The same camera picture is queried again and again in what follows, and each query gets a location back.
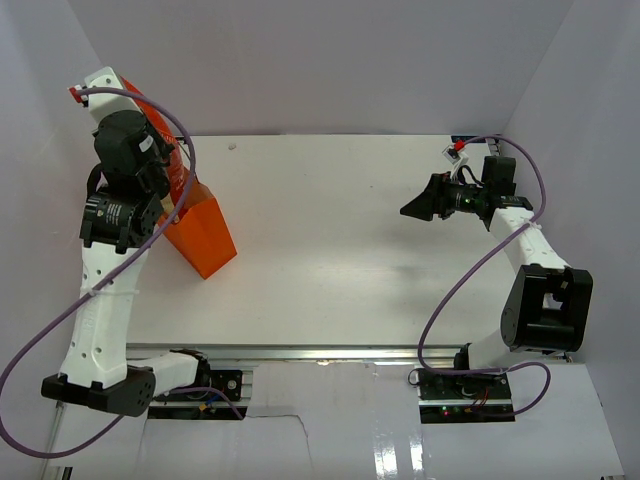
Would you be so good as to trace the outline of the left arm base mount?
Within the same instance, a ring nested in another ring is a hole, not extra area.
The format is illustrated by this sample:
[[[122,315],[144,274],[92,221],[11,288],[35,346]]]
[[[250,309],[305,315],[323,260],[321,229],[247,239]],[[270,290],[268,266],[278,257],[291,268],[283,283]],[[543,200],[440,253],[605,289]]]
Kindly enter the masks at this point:
[[[154,420],[243,420],[247,407],[242,406],[243,372],[211,370],[204,375],[207,390],[168,393],[156,397],[147,413]]]

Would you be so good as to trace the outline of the aluminium right side rail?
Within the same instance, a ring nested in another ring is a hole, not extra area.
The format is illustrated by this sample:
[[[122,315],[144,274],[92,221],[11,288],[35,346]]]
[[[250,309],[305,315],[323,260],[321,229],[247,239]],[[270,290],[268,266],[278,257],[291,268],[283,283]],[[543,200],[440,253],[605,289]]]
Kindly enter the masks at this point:
[[[486,143],[489,148],[489,152],[491,156],[502,155],[501,136],[499,134],[488,136],[486,138]]]

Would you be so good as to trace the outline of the orange paper bag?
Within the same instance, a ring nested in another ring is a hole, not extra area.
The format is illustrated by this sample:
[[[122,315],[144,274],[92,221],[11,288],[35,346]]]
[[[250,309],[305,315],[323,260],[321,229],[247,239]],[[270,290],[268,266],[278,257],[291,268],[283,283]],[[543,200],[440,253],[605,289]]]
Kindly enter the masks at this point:
[[[237,255],[236,246],[221,207],[206,185],[195,182],[186,206],[164,236],[202,279],[208,279]]]

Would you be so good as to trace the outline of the blue table label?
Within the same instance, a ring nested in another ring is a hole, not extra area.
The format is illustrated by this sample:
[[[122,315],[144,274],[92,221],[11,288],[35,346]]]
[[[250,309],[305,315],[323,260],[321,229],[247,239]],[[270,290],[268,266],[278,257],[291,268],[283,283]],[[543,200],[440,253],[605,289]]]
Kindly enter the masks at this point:
[[[473,136],[473,135],[452,135],[451,136],[451,142],[453,144],[462,142],[462,143],[485,143],[486,140],[483,137],[480,136]]]

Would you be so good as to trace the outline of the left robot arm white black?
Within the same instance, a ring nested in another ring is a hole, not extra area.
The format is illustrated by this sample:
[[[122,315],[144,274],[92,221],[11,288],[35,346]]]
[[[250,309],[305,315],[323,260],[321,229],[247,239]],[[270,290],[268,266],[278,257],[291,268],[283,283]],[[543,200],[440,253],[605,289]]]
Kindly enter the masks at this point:
[[[97,166],[106,182],[90,181],[80,228],[81,292],[70,346],[58,373],[45,378],[43,397],[137,417],[174,389],[199,399],[211,387],[201,354],[172,350],[129,363],[127,333],[136,285],[170,192],[172,150],[147,117],[134,110],[106,115],[94,133]]]

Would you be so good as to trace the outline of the aluminium front rail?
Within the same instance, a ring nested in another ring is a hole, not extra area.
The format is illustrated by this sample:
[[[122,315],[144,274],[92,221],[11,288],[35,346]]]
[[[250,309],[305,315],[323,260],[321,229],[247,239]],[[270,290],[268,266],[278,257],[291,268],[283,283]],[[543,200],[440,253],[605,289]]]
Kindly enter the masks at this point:
[[[189,349],[212,361],[364,361],[417,362],[417,348],[409,345],[187,345],[130,344],[127,358],[141,360]]]

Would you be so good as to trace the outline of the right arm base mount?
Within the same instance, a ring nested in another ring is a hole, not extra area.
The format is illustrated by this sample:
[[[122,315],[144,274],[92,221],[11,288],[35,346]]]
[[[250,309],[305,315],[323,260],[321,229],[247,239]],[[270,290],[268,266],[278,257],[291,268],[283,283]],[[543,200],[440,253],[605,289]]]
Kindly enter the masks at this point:
[[[505,374],[447,376],[416,368],[407,381],[417,391],[423,425],[515,421]]]

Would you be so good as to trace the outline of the aluminium rail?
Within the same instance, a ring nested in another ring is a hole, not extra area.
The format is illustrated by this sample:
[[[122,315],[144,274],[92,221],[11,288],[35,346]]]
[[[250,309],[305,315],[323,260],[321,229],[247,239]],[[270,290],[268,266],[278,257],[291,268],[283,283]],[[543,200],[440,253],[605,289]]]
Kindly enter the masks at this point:
[[[130,344],[127,358],[141,360],[189,349],[212,361],[364,361],[417,362],[417,348],[409,345],[187,345]]]
[[[486,143],[489,148],[489,152],[491,156],[502,155],[501,136],[499,134],[488,136],[486,138]]]

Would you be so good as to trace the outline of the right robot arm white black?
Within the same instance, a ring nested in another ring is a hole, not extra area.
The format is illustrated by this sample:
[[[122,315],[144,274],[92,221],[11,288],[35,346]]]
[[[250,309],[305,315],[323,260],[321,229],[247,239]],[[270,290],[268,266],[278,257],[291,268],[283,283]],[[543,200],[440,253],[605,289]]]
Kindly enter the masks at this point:
[[[452,388],[466,399],[486,389],[484,370],[503,371],[527,358],[576,352],[586,331],[593,278],[551,247],[531,203],[516,193],[515,171],[515,159],[488,156],[481,178],[473,183],[458,173],[434,174],[400,210],[423,221],[445,220],[456,212],[476,215],[501,242],[514,269],[498,329],[454,357]]]

